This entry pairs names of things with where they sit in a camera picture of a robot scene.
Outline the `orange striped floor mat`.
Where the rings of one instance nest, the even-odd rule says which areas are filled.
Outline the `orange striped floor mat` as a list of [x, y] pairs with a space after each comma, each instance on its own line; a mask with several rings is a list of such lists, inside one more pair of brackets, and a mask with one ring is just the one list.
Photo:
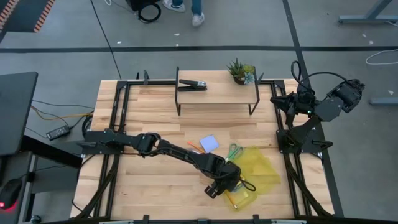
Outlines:
[[0, 0], [1, 32], [39, 32], [55, 0]]

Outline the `wooden shelf riser black legs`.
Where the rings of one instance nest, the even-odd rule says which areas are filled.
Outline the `wooden shelf riser black legs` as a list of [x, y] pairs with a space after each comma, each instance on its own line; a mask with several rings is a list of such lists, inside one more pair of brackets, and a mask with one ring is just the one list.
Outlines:
[[[248, 105], [249, 114], [253, 114], [260, 102], [258, 83], [238, 85], [227, 70], [181, 70], [176, 68], [175, 105], [177, 114], [181, 114], [182, 105], [237, 104]], [[184, 86], [179, 80], [204, 81], [206, 91], [177, 91]]]

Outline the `yellow translucent pencil case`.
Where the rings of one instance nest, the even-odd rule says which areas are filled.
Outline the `yellow translucent pencil case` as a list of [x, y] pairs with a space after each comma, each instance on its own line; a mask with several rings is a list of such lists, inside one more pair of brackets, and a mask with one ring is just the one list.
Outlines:
[[226, 191], [224, 198], [228, 200], [229, 193], [240, 211], [254, 202], [258, 196], [268, 194], [276, 185], [281, 183], [280, 175], [273, 168], [269, 158], [265, 157], [256, 146], [244, 148], [243, 153], [231, 162], [241, 168], [240, 180], [245, 184], [245, 189], [238, 192]]

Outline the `black table frame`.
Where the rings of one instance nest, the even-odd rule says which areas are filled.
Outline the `black table frame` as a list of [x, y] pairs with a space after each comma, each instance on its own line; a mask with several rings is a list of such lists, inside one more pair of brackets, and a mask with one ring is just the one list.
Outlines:
[[125, 130], [129, 135], [154, 132], [180, 147], [191, 149], [213, 135], [216, 153], [228, 154], [231, 143], [256, 146], [280, 177], [280, 183], [252, 204], [235, 212], [224, 196], [209, 198], [211, 180], [192, 165], [169, 156], [142, 158], [127, 148], [119, 158], [116, 181], [104, 192], [93, 211], [113, 220], [196, 220], [292, 218], [294, 216], [284, 157], [275, 133], [279, 127], [270, 102], [271, 85], [260, 85], [260, 103], [250, 114], [246, 105], [175, 106], [175, 86], [165, 80], [153, 85], [132, 85], [126, 105]]

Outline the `potted succulent plant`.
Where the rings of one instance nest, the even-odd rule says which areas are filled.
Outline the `potted succulent plant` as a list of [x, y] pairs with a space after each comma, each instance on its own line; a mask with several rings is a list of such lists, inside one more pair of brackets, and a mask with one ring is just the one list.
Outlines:
[[236, 58], [227, 68], [238, 85], [247, 85], [254, 82], [255, 67], [253, 65], [243, 64]]

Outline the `orange pencil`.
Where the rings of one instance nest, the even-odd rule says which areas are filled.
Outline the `orange pencil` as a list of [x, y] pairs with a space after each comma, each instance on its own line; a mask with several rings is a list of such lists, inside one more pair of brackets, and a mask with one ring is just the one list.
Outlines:
[[187, 141], [187, 144], [189, 144], [190, 146], [192, 146], [194, 149], [196, 149], [198, 152], [201, 152], [202, 154], [206, 153], [204, 149], [194, 145], [194, 143], [192, 143], [191, 141]]

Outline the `pale blue sticky note pad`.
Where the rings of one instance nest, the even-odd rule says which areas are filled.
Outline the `pale blue sticky note pad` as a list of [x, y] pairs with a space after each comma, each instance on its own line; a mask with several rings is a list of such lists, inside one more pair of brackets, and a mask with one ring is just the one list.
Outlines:
[[212, 152], [219, 147], [214, 135], [209, 135], [200, 140], [200, 144], [206, 153]]

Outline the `yellow pencil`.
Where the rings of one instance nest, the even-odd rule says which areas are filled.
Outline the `yellow pencil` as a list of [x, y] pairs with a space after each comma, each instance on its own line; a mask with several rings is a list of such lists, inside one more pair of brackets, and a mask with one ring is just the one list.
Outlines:
[[234, 202], [232, 196], [231, 196], [229, 193], [226, 193], [226, 196], [227, 196], [228, 200], [230, 201], [230, 203], [232, 204], [233, 208], [234, 208], [234, 209], [238, 209], [238, 207], [237, 207], [237, 205], [235, 204], [235, 202]]

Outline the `black stapler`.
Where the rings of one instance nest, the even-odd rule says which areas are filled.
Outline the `black stapler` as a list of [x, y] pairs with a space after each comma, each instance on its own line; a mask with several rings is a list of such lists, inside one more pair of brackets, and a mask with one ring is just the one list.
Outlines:
[[207, 84], [204, 81], [196, 81], [196, 80], [179, 80], [180, 84], [184, 84], [184, 86], [180, 86], [177, 88], [177, 91], [206, 91]]

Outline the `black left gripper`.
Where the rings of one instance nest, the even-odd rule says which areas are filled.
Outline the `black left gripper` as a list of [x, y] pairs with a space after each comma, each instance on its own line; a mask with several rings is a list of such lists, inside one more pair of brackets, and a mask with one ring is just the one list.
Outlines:
[[204, 192], [210, 198], [215, 198], [226, 190], [232, 191], [239, 182], [241, 169], [235, 163], [228, 161], [218, 170], [218, 173], [205, 173], [205, 176], [213, 179], [213, 183], [209, 185]]

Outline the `grey table foot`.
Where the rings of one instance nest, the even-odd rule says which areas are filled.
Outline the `grey table foot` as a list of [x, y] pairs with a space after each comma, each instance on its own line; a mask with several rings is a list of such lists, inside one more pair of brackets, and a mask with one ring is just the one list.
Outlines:
[[398, 97], [376, 97], [369, 100], [371, 105], [398, 105]]
[[344, 23], [393, 23], [398, 22], [398, 15], [381, 15], [381, 12], [392, 2], [392, 0], [378, 0], [365, 15], [339, 16], [338, 22]]

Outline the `person's feet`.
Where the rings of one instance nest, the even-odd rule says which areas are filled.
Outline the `person's feet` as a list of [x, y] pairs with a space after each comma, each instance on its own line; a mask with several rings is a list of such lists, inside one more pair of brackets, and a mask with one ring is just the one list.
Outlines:
[[[192, 25], [198, 27], [205, 21], [202, 0], [191, 0]], [[184, 0], [162, 0], [163, 6], [171, 11], [185, 12]]]

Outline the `green scissors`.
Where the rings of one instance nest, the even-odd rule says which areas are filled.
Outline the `green scissors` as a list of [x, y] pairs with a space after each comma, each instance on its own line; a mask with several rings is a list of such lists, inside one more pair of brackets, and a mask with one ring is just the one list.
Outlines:
[[232, 161], [236, 158], [238, 158], [244, 151], [244, 148], [240, 146], [239, 144], [232, 143], [229, 145], [229, 152], [226, 157], [226, 162]]

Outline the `black computer mouse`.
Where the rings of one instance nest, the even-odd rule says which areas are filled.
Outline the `black computer mouse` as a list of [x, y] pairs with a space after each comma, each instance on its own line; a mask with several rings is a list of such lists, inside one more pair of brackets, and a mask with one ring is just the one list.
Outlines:
[[4, 185], [0, 191], [0, 209], [10, 209], [16, 203], [21, 187], [21, 179], [11, 179]]

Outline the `black power adapter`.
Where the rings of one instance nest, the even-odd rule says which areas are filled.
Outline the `black power adapter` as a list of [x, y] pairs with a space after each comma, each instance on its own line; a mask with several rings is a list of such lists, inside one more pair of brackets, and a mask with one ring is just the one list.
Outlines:
[[54, 139], [58, 139], [60, 137], [66, 136], [69, 133], [70, 133], [70, 128], [69, 128], [69, 126], [65, 125], [65, 126], [62, 126], [62, 127], [59, 127], [57, 129], [47, 132], [46, 136], [49, 139], [49, 141], [53, 141]]

